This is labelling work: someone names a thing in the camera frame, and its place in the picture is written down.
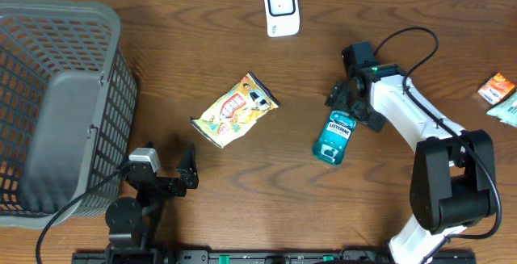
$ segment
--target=wood grain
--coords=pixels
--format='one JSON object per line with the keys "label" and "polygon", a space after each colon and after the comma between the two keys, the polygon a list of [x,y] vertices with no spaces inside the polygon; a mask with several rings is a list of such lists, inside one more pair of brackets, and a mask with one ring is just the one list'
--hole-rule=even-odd
{"label": "wood grain", "polygon": [[[152,140],[174,174],[188,143],[197,148],[200,188],[170,203],[158,238],[172,246],[212,249],[341,249],[380,245],[411,215],[413,154],[387,124],[380,134],[359,127],[337,168],[311,148],[326,121],[324,101],[344,78],[340,52],[362,40],[378,44],[412,25],[439,35],[437,55],[414,83],[445,115],[494,140],[503,202],[498,234],[456,240],[479,263],[517,258],[517,130],[485,115],[477,88],[500,71],[517,82],[515,0],[299,0],[296,36],[267,37],[263,0],[78,0],[105,2],[119,14],[121,47],[141,81],[130,149]],[[407,33],[390,41],[380,61],[409,68],[432,40]],[[283,106],[261,118],[225,149],[189,123],[246,72],[253,71]],[[134,192],[124,187],[124,195]],[[471,233],[493,223],[483,220]],[[39,231],[0,228],[0,262],[34,262]],[[78,250],[103,249],[103,216],[74,218],[53,228],[43,244],[47,263],[69,262]]]}

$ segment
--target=plastic basket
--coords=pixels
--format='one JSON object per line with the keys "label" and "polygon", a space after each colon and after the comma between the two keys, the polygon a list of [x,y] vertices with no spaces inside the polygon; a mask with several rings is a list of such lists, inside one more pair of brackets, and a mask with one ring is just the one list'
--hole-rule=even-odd
{"label": "plastic basket", "polygon": [[[0,225],[43,228],[126,154],[137,86],[99,3],[0,1]],[[70,208],[106,211],[120,178]]]}

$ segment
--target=wooden table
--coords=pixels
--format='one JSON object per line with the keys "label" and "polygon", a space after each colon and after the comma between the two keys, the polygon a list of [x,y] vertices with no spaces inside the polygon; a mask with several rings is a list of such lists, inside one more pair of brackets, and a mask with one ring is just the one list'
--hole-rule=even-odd
{"label": "wooden table", "polygon": [[[129,149],[154,141],[164,174],[189,142],[197,148],[200,187],[168,204],[158,238],[172,246],[212,249],[341,249],[381,245],[411,215],[413,153],[391,124],[376,134],[358,127],[339,167],[311,154],[344,78],[340,52],[398,29],[430,27],[438,53],[414,74],[419,90],[445,115],[494,140],[503,223],[485,241],[454,240],[479,263],[517,258],[517,130],[485,115],[479,86],[500,71],[517,82],[515,0],[299,0],[298,35],[266,34],[263,0],[80,0],[105,2],[119,14],[124,55],[141,79]],[[382,49],[381,62],[407,69],[432,47],[407,33]],[[204,139],[199,116],[253,71],[283,106],[224,149]],[[134,195],[125,187],[124,195]],[[483,233],[493,218],[471,233]],[[78,250],[103,249],[103,216],[74,218],[50,230],[46,263],[67,263]],[[39,231],[0,228],[0,262],[34,262]]]}

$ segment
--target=black square outline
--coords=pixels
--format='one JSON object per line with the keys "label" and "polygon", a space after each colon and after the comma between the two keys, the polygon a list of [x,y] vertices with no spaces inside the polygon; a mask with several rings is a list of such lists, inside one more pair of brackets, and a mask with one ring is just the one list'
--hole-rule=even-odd
{"label": "black square outline", "polygon": [[270,3],[270,0],[267,0],[267,9],[269,10],[269,15],[271,15],[272,17],[280,17],[280,16],[285,16],[285,15],[292,15],[292,14],[294,14],[296,12],[296,3],[294,2],[294,0],[292,0],[292,12],[291,13],[273,15],[273,13],[271,13],[271,3]]}

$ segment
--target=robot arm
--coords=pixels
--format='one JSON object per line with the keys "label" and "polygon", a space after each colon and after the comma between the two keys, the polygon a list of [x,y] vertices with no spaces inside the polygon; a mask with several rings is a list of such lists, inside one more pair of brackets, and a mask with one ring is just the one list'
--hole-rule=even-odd
{"label": "robot arm", "polygon": [[[485,178],[477,176],[477,163],[402,89],[404,70],[395,64],[379,65],[368,42],[353,44],[342,55],[348,83],[338,82],[326,105],[345,111],[375,132],[388,120],[415,152],[410,188],[414,214],[391,239],[389,248],[397,263],[426,262],[447,235],[462,233],[495,213],[494,193]],[[495,178],[490,137],[481,130],[467,132],[446,118],[417,91],[410,78],[406,85],[432,115],[483,156]],[[449,168],[453,166],[464,167],[464,174],[451,178]]]}

